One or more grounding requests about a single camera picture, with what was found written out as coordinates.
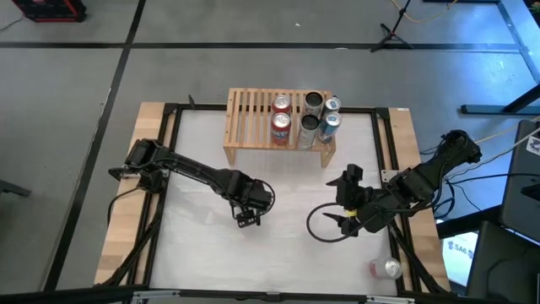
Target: white cable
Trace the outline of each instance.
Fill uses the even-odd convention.
[[[535,133],[537,133],[538,131],[540,131],[540,128],[530,132],[528,135],[526,135],[524,138],[518,140],[510,149],[507,149],[505,150],[504,152],[502,153],[499,153],[495,156],[492,156],[490,158],[488,158],[487,160],[484,160],[484,161],[480,161],[479,163],[477,163],[476,165],[473,165],[473,166],[470,166],[468,167],[467,169],[464,169],[464,170],[461,170],[461,171],[458,171],[454,174],[452,174],[450,177],[448,177],[448,180],[451,180],[452,178],[454,178],[455,176],[458,176],[458,175],[461,175],[467,171],[470,171],[470,170],[474,170],[474,169],[477,169],[478,167],[480,167],[481,165],[485,164],[485,163],[488,163],[490,162],[491,160],[494,160],[496,159],[497,157],[501,156],[501,155],[505,155],[506,153],[512,151],[515,147],[517,147],[519,144],[523,143],[524,141],[528,140],[532,135],[534,135]]]

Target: soda can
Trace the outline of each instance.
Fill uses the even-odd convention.
[[[396,280],[402,275],[402,265],[395,258],[376,258],[370,262],[370,272],[377,279]]]
[[[328,144],[332,141],[334,134],[338,131],[339,126],[341,125],[341,115],[339,113],[332,111],[327,113],[319,124],[319,130],[317,131],[317,137],[319,141],[323,144]]]
[[[290,117],[286,113],[276,113],[272,116],[272,141],[275,144],[287,144],[290,133]]]
[[[290,109],[290,99],[285,95],[278,95],[278,97],[276,97],[276,99],[272,102],[273,114],[287,113],[287,115],[290,115]]]
[[[319,118],[315,115],[302,117],[300,132],[298,133],[298,149],[311,149],[313,140],[319,127]]]
[[[331,111],[339,111],[340,107],[341,101],[336,96],[328,98],[327,101],[324,102],[324,105],[322,105],[321,117],[324,117]]]
[[[319,117],[321,114],[322,96],[317,92],[310,92],[304,98],[303,115],[314,115]]]

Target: can label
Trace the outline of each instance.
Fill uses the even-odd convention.
[[[311,149],[318,126],[319,119],[316,116],[306,115],[302,117],[298,133],[298,149]]]
[[[304,98],[304,115],[319,117],[321,114],[322,96],[317,92],[310,92]]]
[[[278,131],[272,129],[272,139],[276,144],[286,144],[289,141],[289,130]]]
[[[287,144],[289,142],[290,117],[285,113],[277,113],[272,117],[272,141],[275,144]]]

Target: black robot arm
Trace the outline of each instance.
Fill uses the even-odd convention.
[[[165,180],[170,171],[209,185],[215,193],[229,201],[233,218],[240,228],[260,225],[261,215],[272,208],[275,200],[272,188],[263,181],[252,179],[238,170],[206,166],[178,155],[152,139],[137,140],[124,166],[112,168],[109,173],[117,180],[138,174],[138,188],[158,193],[165,188]]]
[[[382,189],[360,187],[362,169],[348,165],[341,177],[327,184],[337,187],[336,203],[349,215],[355,215],[340,217],[340,220],[358,220],[367,231],[377,232],[390,224],[396,214],[412,216],[422,209],[432,208],[440,198],[444,176],[463,163],[480,161],[482,156],[480,148],[462,130],[450,131],[442,138],[431,160],[397,174]]]

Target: white table surface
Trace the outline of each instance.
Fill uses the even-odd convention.
[[[224,125],[223,111],[183,111],[176,152],[214,168],[229,167]],[[335,187],[325,183],[349,163],[364,169],[360,186],[381,186],[369,115],[343,114],[337,151],[326,169],[316,152],[238,149],[235,169],[268,182],[277,197],[261,226],[243,229],[231,218],[228,203],[208,186],[173,174],[151,287],[396,295],[394,281],[374,279],[368,269],[371,259],[391,256],[386,229],[327,244],[305,228],[313,208],[335,201]],[[339,207],[323,211],[343,214]],[[339,237],[336,222],[321,212],[311,221],[313,231]]]

